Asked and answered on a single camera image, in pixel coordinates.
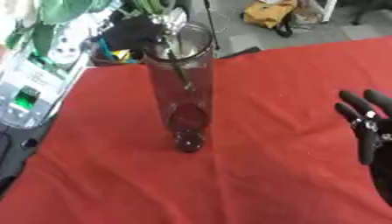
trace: clutter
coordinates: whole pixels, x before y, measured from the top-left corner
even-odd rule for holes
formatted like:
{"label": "clutter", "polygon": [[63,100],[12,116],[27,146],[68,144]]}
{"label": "clutter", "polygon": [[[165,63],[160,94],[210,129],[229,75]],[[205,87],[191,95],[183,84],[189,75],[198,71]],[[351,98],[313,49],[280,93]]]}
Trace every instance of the clutter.
{"label": "clutter", "polygon": [[255,2],[245,10],[243,19],[246,23],[273,29],[279,36],[288,38],[292,35],[290,13],[297,6],[298,0],[283,0],[278,4]]}
{"label": "clutter", "polygon": [[322,15],[310,7],[297,8],[293,11],[297,25],[312,25],[321,21]]}

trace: robotic hand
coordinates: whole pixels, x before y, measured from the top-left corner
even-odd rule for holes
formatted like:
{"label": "robotic hand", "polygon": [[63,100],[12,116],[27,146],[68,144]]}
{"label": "robotic hand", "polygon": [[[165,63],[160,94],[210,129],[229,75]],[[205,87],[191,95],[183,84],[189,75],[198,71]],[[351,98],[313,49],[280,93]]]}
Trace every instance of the robotic hand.
{"label": "robotic hand", "polygon": [[[339,97],[344,103],[337,103],[335,108],[358,138],[359,160],[369,166],[375,187],[392,207],[392,99],[374,90],[364,92],[365,100],[346,90]],[[387,117],[375,112],[369,103]]]}

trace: black cable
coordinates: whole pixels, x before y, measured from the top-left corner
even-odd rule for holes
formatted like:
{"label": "black cable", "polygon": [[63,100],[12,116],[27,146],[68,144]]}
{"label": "black cable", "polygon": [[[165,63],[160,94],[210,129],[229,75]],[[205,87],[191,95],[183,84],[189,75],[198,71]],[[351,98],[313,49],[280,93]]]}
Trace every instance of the black cable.
{"label": "black cable", "polygon": [[215,49],[219,51],[221,47],[219,46],[218,38],[216,37],[214,21],[213,21],[213,17],[211,16],[211,11],[210,11],[211,4],[208,0],[204,0],[204,5],[206,6],[206,14],[208,15],[208,21],[210,22],[211,29],[213,30],[213,41],[215,42]]}
{"label": "black cable", "polygon": [[3,138],[5,137],[7,139],[7,144],[4,147],[3,153],[0,156],[0,171],[2,170],[2,167],[4,165],[5,159],[7,158],[8,154],[10,153],[10,150],[12,148],[12,137],[10,134],[7,133],[7,131],[10,129],[9,126],[7,126],[5,128],[5,130],[3,130],[1,132],[1,136],[0,136],[0,141],[3,140]]}

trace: green leaf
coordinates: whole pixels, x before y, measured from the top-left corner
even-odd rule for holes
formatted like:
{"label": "green leaf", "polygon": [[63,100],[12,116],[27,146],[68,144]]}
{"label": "green leaf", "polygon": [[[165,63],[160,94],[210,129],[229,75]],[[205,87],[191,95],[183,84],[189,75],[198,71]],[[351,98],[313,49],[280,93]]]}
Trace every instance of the green leaf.
{"label": "green leaf", "polygon": [[25,28],[22,24],[18,23],[15,30],[5,40],[5,46],[14,50],[24,35],[26,35],[32,27]]}
{"label": "green leaf", "polygon": [[46,56],[51,49],[55,25],[37,24],[32,33],[32,43],[38,54]]}
{"label": "green leaf", "polygon": [[88,10],[93,0],[45,0],[40,5],[41,20],[56,25],[69,22]]}
{"label": "green leaf", "polygon": [[93,0],[93,3],[90,5],[88,11],[89,12],[103,11],[106,7],[109,6],[111,2],[112,0]]}
{"label": "green leaf", "polygon": [[13,32],[8,36],[8,38],[5,40],[5,46],[11,50],[14,50],[15,46],[18,44],[20,39],[23,37],[22,33],[19,32]]}

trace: glass base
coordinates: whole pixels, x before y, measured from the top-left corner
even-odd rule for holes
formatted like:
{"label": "glass base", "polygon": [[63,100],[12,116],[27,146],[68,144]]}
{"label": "glass base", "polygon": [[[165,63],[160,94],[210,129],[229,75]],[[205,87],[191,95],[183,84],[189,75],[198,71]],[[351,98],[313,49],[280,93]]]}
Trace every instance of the glass base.
{"label": "glass base", "polygon": [[174,133],[174,140],[179,151],[193,153],[203,147],[206,139],[201,132],[185,130]]}

